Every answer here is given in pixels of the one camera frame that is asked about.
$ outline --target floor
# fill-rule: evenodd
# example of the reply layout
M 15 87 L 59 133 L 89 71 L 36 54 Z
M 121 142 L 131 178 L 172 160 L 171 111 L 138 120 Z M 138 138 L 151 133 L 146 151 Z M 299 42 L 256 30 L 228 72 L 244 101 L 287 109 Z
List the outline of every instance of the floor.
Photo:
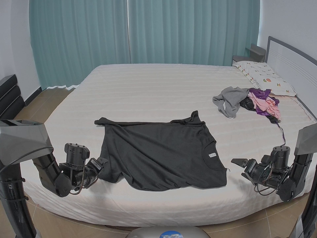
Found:
M 71 93 L 73 89 L 47 89 L 40 93 L 27 107 L 25 107 L 16 119 L 30 119 L 45 122 L 54 109 Z M 292 200 L 280 203 L 243 219 L 224 224 L 201 226 L 210 237 L 236 237 L 236 238 L 274 238 L 279 236 L 286 238 L 290 234 L 297 217 L 303 211 L 308 194 Z M 53 214 L 31 199 L 28 207 L 34 225 L 43 238 L 124 238 L 134 228 L 108 227 L 89 224 L 82 221 L 68 219 Z M 1 237 L 13 238 L 14 232 L 0 205 L 0 234 Z

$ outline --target blue sticker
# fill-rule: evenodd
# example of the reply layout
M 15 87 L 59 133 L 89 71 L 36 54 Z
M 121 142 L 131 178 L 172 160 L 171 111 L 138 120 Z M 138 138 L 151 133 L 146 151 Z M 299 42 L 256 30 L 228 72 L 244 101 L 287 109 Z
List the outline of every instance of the blue sticker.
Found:
M 183 238 L 181 233 L 176 232 L 176 231 L 166 231 L 161 234 L 159 238 Z

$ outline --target curtain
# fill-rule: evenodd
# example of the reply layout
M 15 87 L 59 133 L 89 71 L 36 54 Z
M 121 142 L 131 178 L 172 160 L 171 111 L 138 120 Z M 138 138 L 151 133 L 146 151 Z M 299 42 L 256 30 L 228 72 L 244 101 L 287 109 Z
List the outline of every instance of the curtain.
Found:
M 42 89 L 78 85 L 97 66 L 130 63 L 127 0 L 30 0 Z
M 257 43 L 260 0 L 128 0 L 132 63 L 231 65 Z

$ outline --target floral pillow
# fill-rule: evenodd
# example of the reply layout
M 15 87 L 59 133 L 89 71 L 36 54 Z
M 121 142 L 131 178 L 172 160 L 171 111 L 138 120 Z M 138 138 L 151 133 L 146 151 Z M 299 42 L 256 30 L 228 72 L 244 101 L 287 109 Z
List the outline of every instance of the floral pillow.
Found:
M 271 93 L 275 95 L 296 95 L 293 87 L 277 75 L 266 62 L 239 61 L 233 66 L 236 66 L 255 88 L 271 89 Z

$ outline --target bed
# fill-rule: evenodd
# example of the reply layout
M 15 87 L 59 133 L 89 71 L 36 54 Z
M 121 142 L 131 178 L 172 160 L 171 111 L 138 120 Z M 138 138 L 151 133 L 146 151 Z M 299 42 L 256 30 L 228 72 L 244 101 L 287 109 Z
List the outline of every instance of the bed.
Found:
M 313 114 L 317 114 L 316 104 L 308 100 L 304 89 L 310 87 L 312 96 L 317 93 L 317 61 L 309 61 L 292 49 L 271 38 L 266 57 L 267 63 L 293 85 L 301 100 L 278 96 L 281 126 L 287 145 L 291 147 L 289 165 L 294 159 L 298 130 L 315 123 Z M 308 71 L 313 81 L 303 76 Z M 59 198 L 42 187 L 32 161 L 27 161 L 21 164 L 26 193 L 35 203 L 65 217 L 95 224 L 136 227 L 224 223 L 281 202 L 275 193 L 265 197 L 255 193 L 253 185 L 240 175 L 243 170 L 230 162 L 232 158 L 260 161 L 264 154 L 271 153 L 272 147 L 283 144 L 283 139 L 276 125 L 255 112 L 240 108 L 234 119 L 221 114 L 212 103 L 212 97 L 228 86 L 250 88 L 252 84 L 235 67 L 101 65 L 66 97 L 45 123 L 55 148 L 54 156 L 60 163 L 65 161 L 63 149 L 67 142 L 83 144 L 90 149 L 90 157 L 99 157 L 104 128 L 94 125 L 94 121 L 100 117 L 113 121 L 169 122 L 189 117 L 192 111 L 198 110 L 200 119 L 206 122 L 217 141 L 223 165 L 230 169 L 227 186 L 151 192 L 136 190 L 125 179 L 116 184 L 98 180 L 78 196 Z M 305 188 L 299 196 L 310 191 L 316 162 L 317 156 L 314 156 Z

